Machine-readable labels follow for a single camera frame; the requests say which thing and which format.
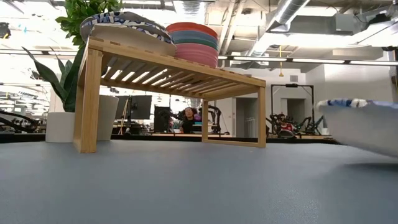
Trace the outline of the pink bowl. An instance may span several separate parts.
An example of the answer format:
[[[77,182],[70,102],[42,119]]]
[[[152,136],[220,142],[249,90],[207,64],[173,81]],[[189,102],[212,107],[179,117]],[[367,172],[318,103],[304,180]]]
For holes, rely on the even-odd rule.
[[[175,56],[215,68],[218,64],[218,51],[213,47],[196,43],[177,44]]]

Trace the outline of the green bowl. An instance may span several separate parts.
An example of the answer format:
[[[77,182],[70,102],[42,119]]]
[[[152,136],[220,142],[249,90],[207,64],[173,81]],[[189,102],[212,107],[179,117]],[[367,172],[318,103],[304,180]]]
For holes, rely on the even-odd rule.
[[[202,44],[218,50],[218,45],[209,40],[203,39],[175,39],[174,44]]]

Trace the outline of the red bowl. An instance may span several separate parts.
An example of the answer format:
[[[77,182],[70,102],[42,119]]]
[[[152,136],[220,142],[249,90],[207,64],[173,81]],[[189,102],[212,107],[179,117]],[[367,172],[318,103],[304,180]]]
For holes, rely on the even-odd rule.
[[[166,27],[166,31],[168,33],[182,31],[182,30],[200,31],[200,32],[211,35],[215,39],[218,38],[218,34],[213,29],[211,29],[203,24],[197,24],[194,22],[176,22],[176,23],[170,24]]]

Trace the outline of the blue patterned paper plate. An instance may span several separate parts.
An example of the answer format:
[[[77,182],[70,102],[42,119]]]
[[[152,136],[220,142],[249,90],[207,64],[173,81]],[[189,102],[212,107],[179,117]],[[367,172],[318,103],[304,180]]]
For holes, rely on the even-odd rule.
[[[127,27],[145,33],[168,44],[174,44],[173,37],[170,36],[165,27],[129,11],[111,11],[87,17],[80,24],[80,35],[84,42],[87,42],[88,36],[96,24],[113,24],[121,26],[122,28]]]

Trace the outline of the slatted wooden shelf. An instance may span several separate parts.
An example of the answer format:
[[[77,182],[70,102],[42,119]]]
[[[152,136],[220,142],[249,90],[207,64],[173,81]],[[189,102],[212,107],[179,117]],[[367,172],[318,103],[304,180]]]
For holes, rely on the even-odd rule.
[[[100,86],[179,95],[202,100],[202,142],[208,137],[211,101],[257,93],[257,141],[266,146],[266,81],[150,50],[90,37],[80,65],[73,143],[82,153],[96,151]]]

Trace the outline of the person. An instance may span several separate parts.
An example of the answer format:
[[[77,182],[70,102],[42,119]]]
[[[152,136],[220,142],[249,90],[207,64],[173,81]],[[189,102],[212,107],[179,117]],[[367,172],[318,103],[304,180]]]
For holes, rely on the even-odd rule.
[[[184,109],[182,125],[180,127],[181,133],[191,134],[195,131],[201,131],[201,127],[194,126],[196,114],[197,110],[194,108],[187,107]]]
[[[277,135],[278,138],[295,138],[294,126],[287,122],[283,113],[277,115]]]

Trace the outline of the black computer tower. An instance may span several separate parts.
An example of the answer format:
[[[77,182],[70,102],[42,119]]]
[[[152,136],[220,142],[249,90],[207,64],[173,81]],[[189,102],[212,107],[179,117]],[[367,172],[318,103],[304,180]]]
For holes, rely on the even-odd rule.
[[[170,131],[170,107],[155,106],[154,108],[154,132],[168,133]]]

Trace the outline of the black computer monitor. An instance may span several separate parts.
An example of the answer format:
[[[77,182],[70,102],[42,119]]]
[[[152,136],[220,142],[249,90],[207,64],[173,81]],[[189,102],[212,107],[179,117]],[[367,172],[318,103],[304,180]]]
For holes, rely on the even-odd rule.
[[[115,119],[127,119],[129,116],[129,109],[130,109],[130,96],[117,96],[118,98],[118,105],[116,110]]]
[[[131,119],[149,119],[152,95],[131,96]]]

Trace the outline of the leafy green potted plant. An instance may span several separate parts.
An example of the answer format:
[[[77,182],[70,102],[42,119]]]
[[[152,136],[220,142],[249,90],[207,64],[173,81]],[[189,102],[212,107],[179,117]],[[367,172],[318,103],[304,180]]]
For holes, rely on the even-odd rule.
[[[122,9],[123,0],[64,0],[63,6],[67,15],[60,16],[55,21],[60,24],[61,30],[67,33],[67,37],[72,38],[73,45],[81,50],[85,48],[90,34],[90,31],[81,30],[85,20],[91,21],[95,15]],[[111,139],[118,101],[113,96],[101,95],[99,97],[98,141]]]

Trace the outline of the ceiling light strip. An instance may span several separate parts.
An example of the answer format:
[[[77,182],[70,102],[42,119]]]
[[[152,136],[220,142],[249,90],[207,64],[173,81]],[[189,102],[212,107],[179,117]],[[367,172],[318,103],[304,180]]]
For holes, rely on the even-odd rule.
[[[292,57],[252,57],[221,55],[219,60],[234,60],[239,62],[281,62],[281,63],[317,63],[317,64],[342,64],[342,65],[364,65],[364,66],[398,66],[398,61],[380,60],[344,60],[327,58],[292,58]]]

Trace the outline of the snake plant in white pot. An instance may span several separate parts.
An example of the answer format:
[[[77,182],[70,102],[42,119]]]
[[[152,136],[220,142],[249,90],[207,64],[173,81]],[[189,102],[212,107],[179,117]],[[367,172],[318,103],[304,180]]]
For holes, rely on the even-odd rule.
[[[75,124],[78,74],[85,49],[80,48],[72,62],[58,61],[59,69],[62,72],[60,78],[50,68],[36,60],[29,50],[26,50],[26,52],[34,61],[39,77],[51,84],[54,93],[60,98],[63,106],[62,112],[50,112],[47,115],[45,140],[47,142],[70,143],[73,141]]]

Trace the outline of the black tubular frame stand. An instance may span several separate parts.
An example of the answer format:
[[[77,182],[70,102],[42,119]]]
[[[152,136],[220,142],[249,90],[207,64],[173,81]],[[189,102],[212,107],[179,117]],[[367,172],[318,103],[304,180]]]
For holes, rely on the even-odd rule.
[[[310,96],[311,96],[311,109],[312,109],[312,114],[309,120],[307,120],[307,126],[304,130],[305,134],[316,134],[317,133],[317,127],[315,125],[315,98],[314,98],[314,86],[313,85],[299,85],[297,83],[287,83],[287,84],[271,84],[271,115],[270,115],[270,124],[271,124],[271,132],[276,133],[276,130],[274,129],[276,126],[276,121],[277,118],[274,116],[274,94],[277,93],[276,91],[273,91],[275,86],[282,86],[286,88],[298,88],[301,87],[304,89]]]

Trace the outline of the silver ventilation duct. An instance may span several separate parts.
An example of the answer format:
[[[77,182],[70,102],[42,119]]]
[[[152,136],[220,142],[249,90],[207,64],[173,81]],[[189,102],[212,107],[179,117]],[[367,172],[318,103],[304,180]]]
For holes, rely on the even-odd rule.
[[[265,31],[257,38],[246,56],[260,57],[271,45],[282,39],[280,34],[273,33],[272,30],[281,27],[283,32],[287,32],[299,10],[309,2],[310,0],[280,0],[277,8],[266,14]]]

